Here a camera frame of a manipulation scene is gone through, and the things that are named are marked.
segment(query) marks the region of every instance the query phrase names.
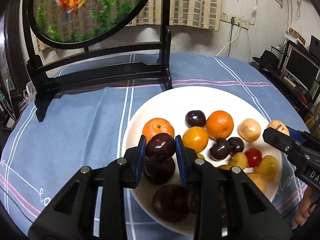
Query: potato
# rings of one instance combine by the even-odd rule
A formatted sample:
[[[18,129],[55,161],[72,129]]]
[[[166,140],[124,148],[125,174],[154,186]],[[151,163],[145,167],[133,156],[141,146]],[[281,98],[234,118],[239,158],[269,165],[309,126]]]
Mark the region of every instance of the potato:
[[[223,169],[223,170],[230,170],[230,168],[231,168],[231,166],[230,165],[228,165],[228,164],[224,164],[224,165],[220,165],[219,167],[218,167],[219,169]]]
[[[274,179],[278,170],[278,160],[272,155],[266,155],[262,158],[260,164],[254,171],[261,174],[265,180]]]
[[[247,173],[247,176],[252,180],[252,182],[261,190],[263,194],[267,191],[267,186],[264,178],[256,172]]]
[[[244,153],[236,153],[230,158],[229,165],[231,167],[238,166],[241,168],[241,170],[243,170],[248,165],[248,158]]]
[[[202,154],[200,154],[200,153],[197,153],[197,157],[198,157],[199,159],[205,160],[205,157],[204,157]]]
[[[261,127],[256,120],[247,118],[243,120],[241,124],[239,124],[238,133],[247,142],[254,142],[260,137]]]
[[[288,128],[285,126],[285,124],[284,124],[283,122],[281,122],[281,121],[279,121],[279,120],[273,120],[273,121],[271,121],[271,122],[268,124],[267,128],[268,128],[268,127],[272,127],[273,129],[276,129],[276,130],[278,130],[279,132],[282,132],[282,133],[290,136]]]

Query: human hand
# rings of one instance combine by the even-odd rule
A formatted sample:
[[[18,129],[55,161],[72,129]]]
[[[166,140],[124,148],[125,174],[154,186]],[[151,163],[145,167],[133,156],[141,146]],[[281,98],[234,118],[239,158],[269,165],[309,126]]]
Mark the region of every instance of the human hand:
[[[312,188],[307,187],[304,192],[303,198],[299,203],[297,213],[295,214],[292,220],[293,228],[296,228],[298,225],[303,226],[303,224],[307,221],[310,214],[316,207],[316,204],[311,204],[310,198],[312,194]]]

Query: blue tablecloth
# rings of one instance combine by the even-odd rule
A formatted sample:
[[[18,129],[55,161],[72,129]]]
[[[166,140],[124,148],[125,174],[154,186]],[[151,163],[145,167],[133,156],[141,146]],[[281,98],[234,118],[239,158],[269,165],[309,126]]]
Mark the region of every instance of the blue tablecloth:
[[[120,62],[155,63],[157,57],[122,55],[71,65],[57,75]],[[250,103],[268,121],[279,119],[291,128],[307,130],[284,96],[246,63],[226,57],[172,53],[170,70],[173,87],[219,88]],[[0,162],[0,186],[32,221],[80,167],[88,165],[96,169],[115,160],[121,154],[130,117],[148,99],[162,92],[158,84],[137,80],[95,89],[81,89],[83,93],[78,94],[73,91],[52,100],[43,122],[38,122],[32,102],[5,145]],[[283,155],[281,184],[273,204],[284,217],[296,207],[306,188],[294,177],[293,171],[294,167]],[[191,239],[156,223],[140,208],[129,190],[125,189],[124,194],[128,239]],[[3,191],[0,191],[0,200],[13,221],[27,234],[31,222]],[[95,235],[99,231],[98,209],[99,205]]]

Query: orange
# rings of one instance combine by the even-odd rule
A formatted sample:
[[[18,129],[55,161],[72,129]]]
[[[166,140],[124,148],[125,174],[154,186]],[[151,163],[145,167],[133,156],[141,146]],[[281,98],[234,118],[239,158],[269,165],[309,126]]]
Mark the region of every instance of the orange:
[[[230,114],[225,111],[215,111],[207,119],[205,127],[212,139],[227,139],[233,131],[233,119]]]
[[[147,143],[153,136],[159,133],[168,133],[174,138],[174,128],[163,118],[153,118],[149,120],[142,129],[142,135],[147,138]]]
[[[205,129],[193,126],[185,131],[182,136],[184,147],[194,149],[196,153],[202,152],[207,146],[209,135]]]

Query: white cable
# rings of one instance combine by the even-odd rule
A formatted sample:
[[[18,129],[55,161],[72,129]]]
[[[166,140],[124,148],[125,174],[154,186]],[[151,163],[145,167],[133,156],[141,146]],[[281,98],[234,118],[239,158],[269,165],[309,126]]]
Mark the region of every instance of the white cable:
[[[250,48],[250,54],[249,54],[249,61],[248,61],[248,63],[250,63],[250,56],[251,56],[251,45],[250,45],[250,38],[249,38],[249,33],[248,33],[248,30],[247,30],[247,36],[248,36],[248,41],[249,41],[249,48]]]
[[[240,29],[241,29],[241,27],[239,26],[237,36],[236,36],[232,41],[229,41],[229,42],[222,48],[222,50],[220,50],[220,52],[216,55],[216,57],[221,53],[221,51],[223,51],[223,49],[224,49],[226,46],[228,46],[231,42],[233,42],[233,41],[236,40],[236,38],[238,37],[238,34],[239,34]]]

